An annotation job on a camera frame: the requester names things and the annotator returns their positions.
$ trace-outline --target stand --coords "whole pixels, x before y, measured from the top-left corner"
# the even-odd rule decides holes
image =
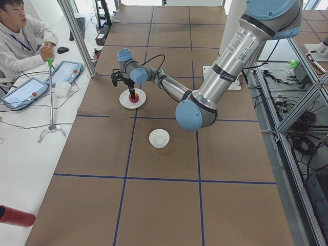
[[[54,58],[48,59],[48,65],[49,65],[49,87],[50,87],[50,126],[48,129],[45,129],[41,132],[40,138],[37,142],[41,142],[45,135],[49,132],[54,133],[56,131],[61,131],[64,137],[66,137],[66,133],[60,126],[56,126],[53,122],[53,96],[52,96],[52,74],[51,74],[51,68],[53,68]]]

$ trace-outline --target label sticker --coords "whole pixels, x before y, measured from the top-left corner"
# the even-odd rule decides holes
[[[228,46],[228,51],[241,62],[246,63],[259,44],[257,40],[248,35],[237,32]]]
[[[237,76],[231,75],[230,73],[226,72],[223,70],[221,67],[219,67],[217,64],[213,66],[213,70],[220,75],[220,78],[229,81],[229,82],[234,82],[237,78]]]

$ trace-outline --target computer mouse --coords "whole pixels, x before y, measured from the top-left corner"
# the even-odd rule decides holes
[[[61,47],[59,47],[59,48],[57,49],[57,53],[58,53],[58,54],[63,54],[63,53],[65,53],[65,52],[69,51],[69,50],[70,50],[69,48],[64,47],[64,46],[61,46]]]

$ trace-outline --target green clamp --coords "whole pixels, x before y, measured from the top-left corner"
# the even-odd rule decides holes
[[[49,58],[47,59],[47,61],[48,61],[48,66],[55,69],[55,67],[52,65],[52,63],[55,61],[55,58]]]
[[[291,65],[292,68],[296,68],[299,64],[299,60],[291,60],[288,64]]]

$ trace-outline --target red bottle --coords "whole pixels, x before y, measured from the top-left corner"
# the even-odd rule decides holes
[[[6,206],[0,206],[0,223],[19,227],[30,227],[35,221],[35,215]]]

